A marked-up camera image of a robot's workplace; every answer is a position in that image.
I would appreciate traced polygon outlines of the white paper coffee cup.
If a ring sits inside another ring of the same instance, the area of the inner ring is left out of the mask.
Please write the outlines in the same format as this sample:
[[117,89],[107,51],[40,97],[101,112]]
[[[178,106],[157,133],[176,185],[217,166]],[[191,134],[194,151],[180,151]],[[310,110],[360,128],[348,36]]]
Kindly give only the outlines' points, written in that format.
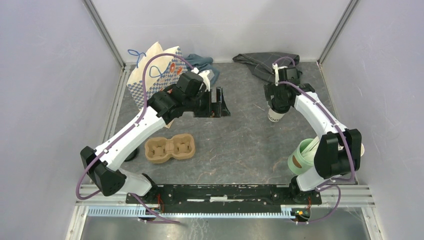
[[271,122],[276,123],[276,122],[279,122],[284,115],[285,113],[278,113],[274,111],[272,108],[269,108],[267,117]]

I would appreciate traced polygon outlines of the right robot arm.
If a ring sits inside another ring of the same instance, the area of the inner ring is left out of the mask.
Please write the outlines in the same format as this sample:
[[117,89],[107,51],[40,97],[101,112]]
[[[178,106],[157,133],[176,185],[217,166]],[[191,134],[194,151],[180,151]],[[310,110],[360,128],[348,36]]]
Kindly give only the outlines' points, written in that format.
[[362,135],[338,121],[320,101],[310,84],[297,82],[295,66],[272,65],[274,80],[264,85],[269,105],[268,119],[278,122],[294,108],[301,113],[316,133],[318,143],[313,165],[295,176],[289,184],[289,199],[302,204],[310,194],[318,193],[330,183],[355,180],[360,168]]

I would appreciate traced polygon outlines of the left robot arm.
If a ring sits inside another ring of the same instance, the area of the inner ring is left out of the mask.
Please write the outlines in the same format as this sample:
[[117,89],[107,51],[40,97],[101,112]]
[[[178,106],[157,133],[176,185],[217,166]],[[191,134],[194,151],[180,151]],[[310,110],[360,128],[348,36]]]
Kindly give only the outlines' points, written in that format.
[[80,151],[84,173],[97,186],[97,193],[108,197],[124,191],[136,194],[145,204],[153,203],[157,198],[153,182],[120,167],[148,137],[185,112],[195,118],[230,116],[221,87],[216,88],[216,102],[212,101],[213,77],[210,70],[182,73],[175,84],[154,93],[147,106],[113,137],[96,148],[84,147]]

